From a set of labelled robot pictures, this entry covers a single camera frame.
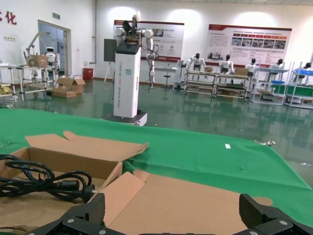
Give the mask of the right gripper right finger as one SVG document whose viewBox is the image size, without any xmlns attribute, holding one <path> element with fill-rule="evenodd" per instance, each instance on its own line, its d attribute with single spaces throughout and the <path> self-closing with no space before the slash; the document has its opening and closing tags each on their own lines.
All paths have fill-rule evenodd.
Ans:
<svg viewBox="0 0 313 235">
<path fill-rule="evenodd" d="M 239 215 L 247 229 L 239 235 L 312 235 L 313 229 L 299 223 L 279 208 L 261 205 L 248 194 L 239 196 Z"/>
</svg>

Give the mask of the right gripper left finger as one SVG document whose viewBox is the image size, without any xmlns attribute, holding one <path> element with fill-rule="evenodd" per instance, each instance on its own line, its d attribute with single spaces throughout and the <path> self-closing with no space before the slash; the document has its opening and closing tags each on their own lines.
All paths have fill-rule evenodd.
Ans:
<svg viewBox="0 0 313 235">
<path fill-rule="evenodd" d="M 103 235 L 105 195 L 96 194 L 86 204 L 71 207 L 59 219 L 26 232 L 27 235 Z"/>
</svg>

